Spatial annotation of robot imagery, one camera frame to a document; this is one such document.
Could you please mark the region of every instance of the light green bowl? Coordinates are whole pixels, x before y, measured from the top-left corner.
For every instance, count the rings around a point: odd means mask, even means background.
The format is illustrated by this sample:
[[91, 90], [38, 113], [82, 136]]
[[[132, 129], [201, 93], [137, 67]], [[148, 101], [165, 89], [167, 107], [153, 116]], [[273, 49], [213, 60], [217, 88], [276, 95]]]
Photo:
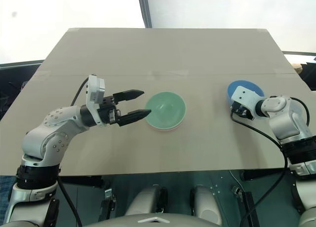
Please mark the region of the light green bowl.
[[150, 98], [145, 109], [152, 110], [145, 118], [148, 124], [160, 130], [175, 129], [186, 114], [186, 104], [181, 96], [168, 91]]

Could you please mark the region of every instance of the floor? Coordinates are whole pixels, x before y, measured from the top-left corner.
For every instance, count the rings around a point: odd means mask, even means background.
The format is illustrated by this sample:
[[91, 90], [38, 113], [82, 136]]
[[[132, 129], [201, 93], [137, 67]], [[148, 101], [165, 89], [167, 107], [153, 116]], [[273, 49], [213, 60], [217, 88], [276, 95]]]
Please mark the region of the floor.
[[[239, 171], [233, 171], [238, 177]], [[277, 179], [276, 175], [254, 181], [241, 182], [246, 191], [251, 191], [256, 201]], [[223, 218], [223, 227], [238, 227], [240, 213], [236, 197], [231, 192], [237, 185], [228, 171], [178, 172], [159, 174], [135, 174], [104, 176], [110, 180], [117, 197], [116, 209], [111, 218], [124, 215], [137, 193], [144, 187], [159, 184], [168, 189], [168, 213], [190, 214], [189, 193], [195, 185], [209, 187], [215, 194]], [[287, 175], [277, 188], [257, 208], [260, 227], [297, 227], [299, 214], [292, 205], [290, 187], [293, 178]], [[99, 188], [65, 185], [74, 205], [77, 207], [83, 225], [95, 223], [99, 219], [100, 204], [104, 192]], [[57, 227], [75, 227], [76, 221], [60, 190], [60, 210]]]

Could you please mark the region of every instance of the beige table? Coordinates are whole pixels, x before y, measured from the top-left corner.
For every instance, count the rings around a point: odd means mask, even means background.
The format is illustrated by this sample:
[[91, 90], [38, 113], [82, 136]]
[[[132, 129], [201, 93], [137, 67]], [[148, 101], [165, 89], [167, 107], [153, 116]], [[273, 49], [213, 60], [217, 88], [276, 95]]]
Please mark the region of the beige table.
[[[226, 89], [238, 79], [258, 84], [266, 95], [302, 99], [316, 132], [316, 95], [265, 30], [69, 29], [0, 123], [1, 175], [15, 174], [25, 133], [51, 110], [68, 106], [91, 73], [105, 78], [107, 95], [145, 91], [121, 102], [122, 113], [170, 90], [185, 99], [187, 114], [172, 132], [156, 131], [144, 120], [93, 127], [72, 140], [62, 175], [282, 167], [275, 145], [230, 121]], [[84, 99], [82, 93], [77, 104]], [[272, 135], [266, 120], [249, 123]]]

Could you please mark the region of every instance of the black cable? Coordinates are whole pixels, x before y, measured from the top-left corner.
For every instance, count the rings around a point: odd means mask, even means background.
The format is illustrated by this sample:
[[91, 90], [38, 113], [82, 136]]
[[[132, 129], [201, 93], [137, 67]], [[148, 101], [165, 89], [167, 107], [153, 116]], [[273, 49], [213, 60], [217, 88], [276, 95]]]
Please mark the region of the black cable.
[[80, 217], [79, 217], [79, 214], [73, 204], [73, 202], [71, 201], [70, 197], [68, 196], [66, 190], [65, 190], [65, 187], [60, 179], [59, 176], [57, 176], [57, 182], [58, 182], [58, 185], [59, 185], [59, 188], [61, 190], [61, 192], [63, 193], [63, 195], [65, 196], [65, 199], [66, 201], [68, 202], [68, 205], [70, 206], [70, 209], [72, 210], [74, 216], [75, 216], [75, 219], [76, 219], [76, 222], [78, 224], [79, 227], [82, 227], [82, 223], [81, 223], [81, 220], [80, 220]]
[[291, 97], [291, 99], [296, 100], [297, 102], [301, 103], [301, 105], [303, 105], [303, 107], [305, 108], [305, 111], [306, 111], [306, 125], [309, 126], [309, 124], [310, 124], [310, 112], [308, 111], [307, 106], [300, 99], [297, 99], [295, 97]]
[[79, 96], [79, 94], [80, 94], [82, 88], [84, 87], [84, 85], [87, 83], [88, 80], [89, 80], [89, 78], [87, 77], [87, 78], [82, 82], [82, 84], [81, 84], [81, 86], [79, 87], [79, 89], [78, 89], [78, 91], [77, 91], [77, 93], [76, 93], [76, 95], [75, 95], [73, 101], [71, 102], [70, 106], [73, 106], [73, 105], [75, 104], [75, 102], [76, 102], [76, 100], [77, 100], [77, 98], [78, 98], [78, 96]]
[[[276, 141], [274, 140], [272, 137], [270, 137], [268, 134], [258, 130], [257, 128], [254, 128], [246, 123], [243, 123], [243, 122], [240, 122], [236, 119], [234, 119], [233, 117], [233, 114], [234, 112], [231, 111], [231, 120], [236, 122], [236, 123], [239, 123], [247, 128], [250, 128], [251, 130], [259, 133], [260, 135], [263, 135], [264, 137], [268, 138], [270, 141], [272, 141], [280, 150], [282, 150], [282, 147], [281, 145]], [[276, 188], [276, 186], [281, 182], [281, 180], [283, 179], [285, 173], [286, 173], [286, 170], [287, 170], [287, 158], [285, 157], [284, 153], [282, 152], [282, 155], [284, 157], [284, 169], [281, 173], [281, 175], [279, 176], [279, 178], [275, 181], [275, 183], [260, 197], [260, 199], [254, 204], [254, 206], [242, 217], [241, 221], [240, 221], [240, 225], [239, 227], [242, 227], [245, 220], [247, 219], [247, 217], [257, 208], [257, 206]]]

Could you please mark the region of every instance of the white wall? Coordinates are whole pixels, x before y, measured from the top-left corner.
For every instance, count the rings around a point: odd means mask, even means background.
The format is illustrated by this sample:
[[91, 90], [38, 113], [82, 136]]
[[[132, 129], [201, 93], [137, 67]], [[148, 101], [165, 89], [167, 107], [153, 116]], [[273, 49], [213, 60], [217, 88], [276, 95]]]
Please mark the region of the white wall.
[[266, 28], [283, 51], [316, 52], [316, 0], [148, 0], [154, 28]]
[[143, 28], [138, 0], [0, 0], [0, 64], [45, 59], [68, 28]]

